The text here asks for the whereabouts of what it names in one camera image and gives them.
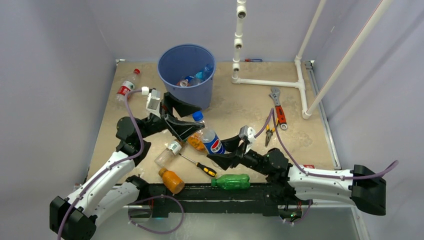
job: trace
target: red label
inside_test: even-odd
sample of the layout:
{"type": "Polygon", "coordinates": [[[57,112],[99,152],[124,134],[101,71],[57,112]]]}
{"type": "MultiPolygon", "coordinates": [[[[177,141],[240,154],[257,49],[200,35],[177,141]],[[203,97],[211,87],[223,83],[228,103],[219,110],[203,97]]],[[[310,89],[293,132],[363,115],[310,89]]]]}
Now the red label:
{"type": "Polygon", "coordinates": [[[119,88],[119,90],[116,94],[121,94],[121,95],[125,96],[125,94],[127,94],[129,91],[131,91],[131,89],[129,89],[128,87],[120,86],[120,88],[119,88]]]}
{"type": "Polygon", "coordinates": [[[315,169],[314,165],[303,165],[307,169],[315,169]]]}

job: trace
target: white wall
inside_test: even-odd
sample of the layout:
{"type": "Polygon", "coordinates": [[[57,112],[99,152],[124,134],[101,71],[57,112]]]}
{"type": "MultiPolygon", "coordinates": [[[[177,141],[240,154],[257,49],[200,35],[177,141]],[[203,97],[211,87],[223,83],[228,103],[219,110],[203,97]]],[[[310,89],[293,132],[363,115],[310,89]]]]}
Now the white wall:
{"type": "Polygon", "coordinates": [[[115,61],[84,0],[0,8],[0,239],[53,239],[49,204],[87,172],[115,61]]]}
{"type": "MultiPolygon", "coordinates": [[[[320,87],[378,0],[358,1],[318,54],[320,87]]],[[[398,159],[387,180],[387,215],[365,216],[371,239],[422,239],[424,223],[424,2],[396,0],[323,99],[344,168],[379,172],[398,159]]]]}
{"type": "MultiPolygon", "coordinates": [[[[117,59],[157,61],[184,43],[208,48],[219,61],[231,61],[236,31],[236,0],[88,0],[97,24],[117,59]]],[[[307,46],[312,60],[331,28],[354,0],[329,0],[307,46]]],[[[319,0],[248,0],[241,57],[292,61],[319,0]]]]}

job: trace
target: red wrench handle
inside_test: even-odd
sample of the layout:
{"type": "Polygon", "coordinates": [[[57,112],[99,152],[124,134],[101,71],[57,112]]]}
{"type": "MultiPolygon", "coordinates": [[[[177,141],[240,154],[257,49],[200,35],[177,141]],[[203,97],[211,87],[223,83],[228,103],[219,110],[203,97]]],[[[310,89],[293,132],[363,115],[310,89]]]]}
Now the red wrench handle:
{"type": "Polygon", "coordinates": [[[277,111],[277,119],[278,123],[287,124],[286,116],[284,115],[283,108],[281,106],[275,106],[275,110],[277,111]]]}

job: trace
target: green plastic bottle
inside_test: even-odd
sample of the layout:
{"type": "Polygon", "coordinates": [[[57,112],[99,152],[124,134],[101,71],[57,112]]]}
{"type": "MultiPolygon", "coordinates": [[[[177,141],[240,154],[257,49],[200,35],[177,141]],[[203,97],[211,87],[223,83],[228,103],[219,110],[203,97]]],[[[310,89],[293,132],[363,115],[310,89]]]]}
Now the green plastic bottle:
{"type": "Polygon", "coordinates": [[[226,174],[220,178],[211,180],[213,187],[220,187],[225,190],[248,189],[251,186],[251,178],[247,174],[226,174]]]}

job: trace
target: blue trash bin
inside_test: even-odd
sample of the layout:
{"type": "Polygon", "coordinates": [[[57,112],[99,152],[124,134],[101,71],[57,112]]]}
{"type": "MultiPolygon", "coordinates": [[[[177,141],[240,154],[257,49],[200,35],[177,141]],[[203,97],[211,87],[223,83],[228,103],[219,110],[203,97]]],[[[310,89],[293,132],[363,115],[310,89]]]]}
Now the blue trash bin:
{"type": "Polygon", "coordinates": [[[211,104],[212,86],[216,70],[215,57],[206,48],[195,44],[183,44],[166,51],[157,63],[157,72],[166,90],[177,99],[201,107],[205,110],[211,104]],[[195,86],[176,86],[187,76],[194,76],[206,64],[213,66],[212,74],[204,82],[195,86]]]}

